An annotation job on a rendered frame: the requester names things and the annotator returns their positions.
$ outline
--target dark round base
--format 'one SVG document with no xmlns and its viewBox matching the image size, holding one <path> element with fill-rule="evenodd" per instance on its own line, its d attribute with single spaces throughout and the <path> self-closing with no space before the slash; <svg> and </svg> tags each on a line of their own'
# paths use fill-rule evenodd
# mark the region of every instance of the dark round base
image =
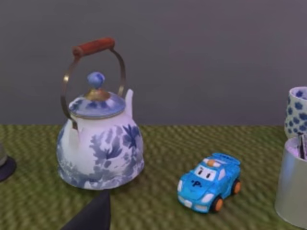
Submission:
<svg viewBox="0 0 307 230">
<path fill-rule="evenodd" d="M 0 167 L 0 182 L 8 179 L 15 172 L 16 166 L 16 161 L 8 157 L 5 164 Z"/>
</svg>

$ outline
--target blue floral cup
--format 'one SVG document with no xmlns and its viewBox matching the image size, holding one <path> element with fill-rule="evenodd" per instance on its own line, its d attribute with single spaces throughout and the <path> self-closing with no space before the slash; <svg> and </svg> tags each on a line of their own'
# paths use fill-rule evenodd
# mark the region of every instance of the blue floral cup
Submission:
<svg viewBox="0 0 307 230">
<path fill-rule="evenodd" d="M 307 134 L 307 87 L 295 87 L 289 91 L 284 131 L 288 138 L 299 133 Z"/>
</svg>

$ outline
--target gray wall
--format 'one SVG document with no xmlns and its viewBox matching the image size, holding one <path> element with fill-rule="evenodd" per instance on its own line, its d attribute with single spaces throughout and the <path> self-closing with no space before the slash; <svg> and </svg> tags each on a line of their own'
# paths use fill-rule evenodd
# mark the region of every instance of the gray wall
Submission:
<svg viewBox="0 0 307 230">
<path fill-rule="evenodd" d="M 307 83 L 306 0 L 1 0 L 0 123 L 61 124 L 59 94 L 71 47 L 117 41 L 140 124 L 282 124 L 291 87 Z M 106 75 L 109 53 L 85 58 Z"/>
</svg>

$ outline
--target car headlight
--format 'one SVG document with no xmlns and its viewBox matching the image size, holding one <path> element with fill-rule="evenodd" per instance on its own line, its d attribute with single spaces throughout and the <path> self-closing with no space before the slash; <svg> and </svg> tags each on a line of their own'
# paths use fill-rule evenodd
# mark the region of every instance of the car headlight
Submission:
<svg viewBox="0 0 307 230">
<path fill-rule="evenodd" d="M 201 199 L 201 201 L 202 201 L 203 203 L 208 203 L 209 201 L 212 200 L 213 197 L 214 197 L 214 194 L 208 193 L 208 194 L 206 194 L 206 195 Z"/>
<path fill-rule="evenodd" d="M 178 187 L 177 187 L 178 192 L 181 192 L 181 190 L 182 190 L 182 180 L 179 181 Z"/>
</svg>

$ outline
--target blue toy car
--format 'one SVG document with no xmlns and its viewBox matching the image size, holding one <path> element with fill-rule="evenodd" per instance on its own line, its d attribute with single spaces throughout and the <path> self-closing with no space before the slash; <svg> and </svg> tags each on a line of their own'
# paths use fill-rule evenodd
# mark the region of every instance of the blue toy car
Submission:
<svg viewBox="0 0 307 230">
<path fill-rule="evenodd" d="M 240 191 L 239 176 L 238 159 L 214 153 L 180 178 L 178 200 L 197 212 L 218 212 L 225 198 Z"/>
</svg>

